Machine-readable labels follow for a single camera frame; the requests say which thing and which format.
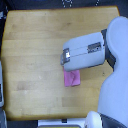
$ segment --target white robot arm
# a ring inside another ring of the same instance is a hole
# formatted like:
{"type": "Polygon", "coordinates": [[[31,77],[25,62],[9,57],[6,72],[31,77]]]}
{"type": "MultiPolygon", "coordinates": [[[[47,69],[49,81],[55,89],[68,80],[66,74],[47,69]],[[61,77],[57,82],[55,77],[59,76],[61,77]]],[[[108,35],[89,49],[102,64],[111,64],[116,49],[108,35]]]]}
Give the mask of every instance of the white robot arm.
{"type": "Polygon", "coordinates": [[[93,33],[69,40],[63,45],[61,65],[66,71],[103,64],[114,72],[101,86],[98,112],[89,112],[86,128],[128,127],[128,19],[111,21],[106,36],[93,33]]]}

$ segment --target wooden surface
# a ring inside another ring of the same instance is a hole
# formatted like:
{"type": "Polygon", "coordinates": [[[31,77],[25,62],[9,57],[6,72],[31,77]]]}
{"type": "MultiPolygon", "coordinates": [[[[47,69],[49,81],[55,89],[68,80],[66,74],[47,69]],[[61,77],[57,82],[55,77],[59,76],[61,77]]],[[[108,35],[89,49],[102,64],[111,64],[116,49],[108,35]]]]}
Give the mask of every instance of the wooden surface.
{"type": "Polygon", "coordinates": [[[11,11],[1,61],[5,111],[10,120],[86,117],[97,111],[102,66],[80,71],[81,85],[64,87],[62,45],[70,38],[101,31],[118,16],[116,7],[11,11]]]}

